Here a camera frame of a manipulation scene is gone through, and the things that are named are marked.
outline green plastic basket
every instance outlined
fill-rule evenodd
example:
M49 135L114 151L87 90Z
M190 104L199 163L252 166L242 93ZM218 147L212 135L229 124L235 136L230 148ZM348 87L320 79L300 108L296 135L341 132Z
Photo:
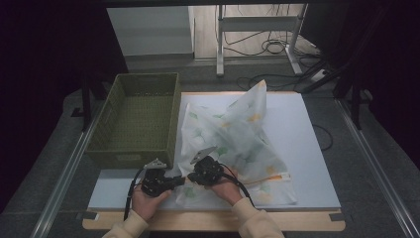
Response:
M101 169L173 167L181 89L177 73L119 74L85 151Z

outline dark background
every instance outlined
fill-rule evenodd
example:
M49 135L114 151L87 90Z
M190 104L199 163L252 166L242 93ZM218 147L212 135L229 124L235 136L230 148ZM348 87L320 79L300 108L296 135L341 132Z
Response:
M64 97L82 78L112 82L127 67L105 8L4 4L0 17L3 210L47 143Z

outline cable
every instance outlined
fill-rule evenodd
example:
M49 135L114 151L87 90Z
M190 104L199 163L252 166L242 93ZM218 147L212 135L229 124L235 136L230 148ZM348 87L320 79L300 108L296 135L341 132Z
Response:
M313 127L317 127L319 129L325 131L328 134L328 136L330 137L330 144L327 147L325 147L325 148L321 148L321 151L327 151L331 147L333 147L333 144L334 144L333 135L331 135L331 133L327 129L325 129L324 127L322 127L322 126L319 126L319 125L316 125L316 124L312 124L312 126Z
M232 174L233 177L235 177L235 179L237 179L237 177L235 176L235 174L231 171L231 169L229 169L229 167L223 165L222 163L219 163L219 165L223 166L224 168L228 169L228 171Z
M236 80L236 83L237 83L237 85L239 86L239 87L241 87L242 89L244 89L244 90L250 90L253 86L251 85L251 83L252 82L254 82L255 84L257 84L257 83L259 83L260 82L260 80L258 80L258 78L260 78L260 77L290 77L290 78L296 78L297 76L295 76L295 75L284 75L284 74L270 74L270 73L264 73L264 74L259 74L259 75L256 75L256 76L254 76L254 77L238 77L237 78L237 80ZM245 79L246 81L247 81L247 86L248 86L248 88L244 88L244 87L242 87L241 86L241 84L239 83L239 81L240 81L240 79ZM285 86L288 86L288 85L293 85L295 82L288 82L288 83L285 83L285 84L281 84L281 85L272 85L272 84L269 84L269 83L266 83L266 86L267 87L271 87L271 88L274 88L274 89L277 89L277 90L279 90L279 89L281 89L281 88L283 88L283 87L285 87Z
M221 177L224 177L224 178L226 178L226 179L229 179L231 182L233 182L236 186L238 186L240 189L241 189L241 191L244 193L244 195L247 197L247 198L249 198L250 199L250 202L251 202L251 204L253 205L253 207L256 207L255 205L254 205L254 203L253 203L253 200L251 199L251 196L250 196L250 193L247 191L247 188L240 182L240 181L238 181L236 178L234 178L234 177L231 177L231 176L229 176L229 175L227 175L227 174L225 174L225 173L214 173L214 174L216 174L216 175L218 175L218 176L221 176Z
M124 210L124 220L126 220L127 217L129 216L130 203L131 203L131 198L133 196L134 187L136 186L136 180L139 177L139 175L142 172L142 170L143 169L139 169L137 171L136 175L134 176L134 179L132 180L132 182L130 184L129 192L127 193L126 208Z

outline plastic bag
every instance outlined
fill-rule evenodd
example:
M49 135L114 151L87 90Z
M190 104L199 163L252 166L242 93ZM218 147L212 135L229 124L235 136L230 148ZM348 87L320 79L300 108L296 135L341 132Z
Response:
M248 188L256 205L295 202L286 164L272 149L262 128L265 111L265 81L232 102L226 110L189 103L181 128L178 166L182 175L186 177L193 171L194 165L190 162L198 151L216 146L210 156L238 172L238 180ZM176 193L176 202L184 207L226 206L211 190L192 182L187 182Z

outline beige sleeve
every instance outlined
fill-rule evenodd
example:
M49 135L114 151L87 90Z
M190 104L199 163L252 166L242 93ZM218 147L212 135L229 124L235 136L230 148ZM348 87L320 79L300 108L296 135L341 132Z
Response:
M135 238L148 227L149 224L142 217L130 210L129 217L124 222L115 223L103 238Z
M243 238L281 237L283 233L277 224L264 210L256 210L248 198L242 198L233 207L232 211L238 216L240 222L239 234Z

